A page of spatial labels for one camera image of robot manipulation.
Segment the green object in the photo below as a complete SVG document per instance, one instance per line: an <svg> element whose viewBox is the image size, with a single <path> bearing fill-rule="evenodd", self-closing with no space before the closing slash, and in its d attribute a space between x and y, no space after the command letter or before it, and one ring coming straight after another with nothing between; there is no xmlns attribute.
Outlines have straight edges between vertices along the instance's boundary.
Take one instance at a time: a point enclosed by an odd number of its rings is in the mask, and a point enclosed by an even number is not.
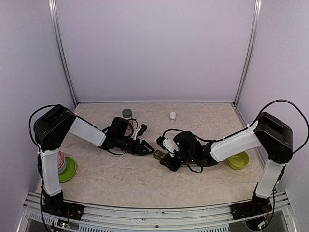
<svg viewBox="0 0 309 232"><path fill-rule="evenodd" d="M153 156L154 156L156 159L162 161L162 160L164 160L164 159L168 156L168 154L165 154L164 152L162 152L162 151L160 151L160 150L156 150L156 151L154 152Z"/></svg>
<svg viewBox="0 0 309 232"><path fill-rule="evenodd" d="M77 165L75 160L72 159L71 157L66 157L66 162L67 162L66 169L61 174L59 174L60 183L64 183L71 180L76 173Z"/></svg>
<svg viewBox="0 0 309 232"><path fill-rule="evenodd" d="M240 170L248 166L250 158L246 152L238 153L237 155L228 158L228 165L235 170Z"/></svg>

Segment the small white bottle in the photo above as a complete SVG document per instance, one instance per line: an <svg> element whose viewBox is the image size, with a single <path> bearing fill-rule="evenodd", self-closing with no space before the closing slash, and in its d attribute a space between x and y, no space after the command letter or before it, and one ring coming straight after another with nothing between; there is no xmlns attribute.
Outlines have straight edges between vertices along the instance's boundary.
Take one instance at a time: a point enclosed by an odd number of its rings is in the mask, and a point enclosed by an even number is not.
<svg viewBox="0 0 309 232"><path fill-rule="evenodd" d="M170 118L170 122L174 123L175 120L176 120L176 113L175 112L171 112L170 115L169 115L169 118Z"/></svg>

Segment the marble surface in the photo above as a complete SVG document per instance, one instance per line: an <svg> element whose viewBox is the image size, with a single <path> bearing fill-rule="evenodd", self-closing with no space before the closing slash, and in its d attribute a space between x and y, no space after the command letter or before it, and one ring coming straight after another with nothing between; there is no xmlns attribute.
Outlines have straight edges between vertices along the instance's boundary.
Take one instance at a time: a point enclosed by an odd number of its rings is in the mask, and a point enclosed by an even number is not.
<svg viewBox="0 0 309 232"><path fill-rule="evenodd" d="M223 103L94 103L79 104L75 112L102 129L122 116L125 108L148 126L140 138L155 149L159 149L156 139L167 128L216 139L242 127L232 106ZM177 113L175 123L169 121L172 111ZM176 134L168 132L167 137ZM65 199L101 205L177 208L246 200L262 171L253 150L248 151L250 164L243 170L232 170L225 161L201 174L185 166L172 172L152 155L115 156L72 135L67 135L60 150L78 164L75 177L61 184Z"/></svg>

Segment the white cap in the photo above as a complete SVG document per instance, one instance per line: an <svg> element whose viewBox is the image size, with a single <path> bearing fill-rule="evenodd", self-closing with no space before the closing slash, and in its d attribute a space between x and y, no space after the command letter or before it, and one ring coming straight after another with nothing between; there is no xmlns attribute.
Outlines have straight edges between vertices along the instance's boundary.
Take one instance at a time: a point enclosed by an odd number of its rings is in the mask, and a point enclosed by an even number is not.
<svg viewBox="0 0 309 232"><path fill-rule="evenodd" d="M175 112L171 112L169 115L170 119L175 119L176 118L176 113Z"/></svg>

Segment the robotic arm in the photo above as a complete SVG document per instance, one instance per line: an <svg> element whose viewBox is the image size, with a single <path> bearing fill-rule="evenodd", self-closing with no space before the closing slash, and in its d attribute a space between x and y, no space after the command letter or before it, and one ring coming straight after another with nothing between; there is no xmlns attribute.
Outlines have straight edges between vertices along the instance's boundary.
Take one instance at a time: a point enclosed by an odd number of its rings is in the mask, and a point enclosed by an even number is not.
<svg viewBox="0 0 309 232"><path fill-rule="evenodd" d="M173 141L159 137L157 143L170 153L160 161L172 171L181 165L197 164L210 167L225 159L255 147L264 147L268 160L249 203L232 205L234 219L251 217L271 211L269 197L283 175L285 165L293 155L292 129L267 112L246 128L221 140L201 145L189 131L177 134Z"/></svg>
<svg viewBox="0 0 309 232"><path fill-rule="evenodd" d="M71 218L77 220L80 220L82 215L81 205L63 202L63 192L59 183L58 153L68 133L107 151L119 148L134 155L153 153L154 149L145 140L141 142L137 138L145 132L147 126L142 125L138 128L134 138L125 136L128 126L130 126L129 121L116 117L106 128L107 132L104 132L62 105L53 107L40 117L34 123L34 133L38 145L38 169L44 180L45 208L43 210L65 218L70 211L73 215Z"/></svg>

